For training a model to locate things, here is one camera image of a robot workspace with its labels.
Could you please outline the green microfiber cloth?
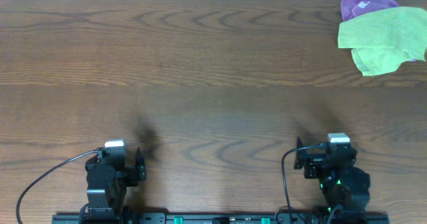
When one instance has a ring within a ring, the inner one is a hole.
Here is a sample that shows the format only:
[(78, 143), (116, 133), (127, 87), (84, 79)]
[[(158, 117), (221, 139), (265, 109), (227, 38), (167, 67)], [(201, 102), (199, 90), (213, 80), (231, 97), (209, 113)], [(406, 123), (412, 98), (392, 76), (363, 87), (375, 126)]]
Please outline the green microfiber cloth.
[(354, 50), (363, 61), (425, 60), (426, 10), (394, 7), (342, 22), (338, 47)]

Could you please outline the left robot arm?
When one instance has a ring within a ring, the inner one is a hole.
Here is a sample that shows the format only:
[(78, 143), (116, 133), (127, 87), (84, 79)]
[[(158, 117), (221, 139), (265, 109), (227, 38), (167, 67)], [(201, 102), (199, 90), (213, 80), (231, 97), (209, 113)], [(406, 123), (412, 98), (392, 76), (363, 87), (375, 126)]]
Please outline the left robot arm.
[(87, 198), (79, 213), (78, 223), (127, 223), (131, 213), (124, 206), (128, 187), (147, 178), (145, 158), (135, 152), (135, 164), (125, 164), (124, 147), (104, 147), (85, 164)]

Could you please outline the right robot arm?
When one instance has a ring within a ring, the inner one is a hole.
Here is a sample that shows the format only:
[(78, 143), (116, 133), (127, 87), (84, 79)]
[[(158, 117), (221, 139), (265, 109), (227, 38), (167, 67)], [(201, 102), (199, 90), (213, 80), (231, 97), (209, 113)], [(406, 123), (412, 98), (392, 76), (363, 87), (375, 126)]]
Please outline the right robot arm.
[(296, 141), (294, 169), (303, 169), (306, 179), (317, 179), (326, 200), (316, 207), (317, 223), (367, 223), (365, 208), (370, 200), (370, 175), (355, 166), (357, 150), (345, 133), (330, 133), (327, 141), (305, 146)]

